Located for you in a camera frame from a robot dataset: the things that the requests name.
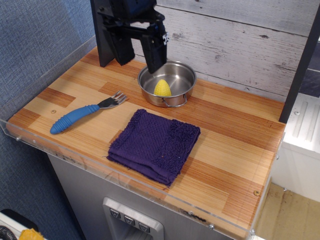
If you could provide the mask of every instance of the wood plank wall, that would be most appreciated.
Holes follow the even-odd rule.
[[[169,60],[198,78],[284,102],[320,0],[157,0]],[[145,62],[133,40],[135,59]]]

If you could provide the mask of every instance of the screw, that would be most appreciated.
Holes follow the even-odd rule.
[[[260,196],[260,191],[254,190],[254,191],[253,191],[253,194],[254,194],[255,196]]]

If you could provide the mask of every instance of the control buttons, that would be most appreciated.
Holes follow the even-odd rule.
[[[121,216],[120,216],[120,213],[116,210],[113,210],[112,208],[110,208],[110,213],[112,216],[114,216],[115,218],[119,219]]]
[[[145,233],[150,233],[150,227],[139,222],[139,229]]]
[[[131,217],[128,217],[128,216],[125,215],[124,216],[124,220],[125,220],[125,222],[127,224],[130,224],[131,226],[135,226],[136,225],[135,220],[132,219]]]

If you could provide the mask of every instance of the purple towel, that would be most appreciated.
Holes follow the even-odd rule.
[[[170,186],[199,134],[197,126],[139,109],[111,144],[107,158]]]

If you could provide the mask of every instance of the blue fork handle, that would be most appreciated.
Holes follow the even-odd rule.
[[[58,121],[56,121],[50,129],[50,133],[58,134],[63,130],[67,129],[68,127],[70,127],[79,119],[82,119],[83,117],[89,114],[93,114],[99,109],[100,107],[98,105],[93,104],[93,105],[88,105],[88,106],[80,107],[76,110],[73,110],[68,114],[64,115],[63,117],[61,117]]]

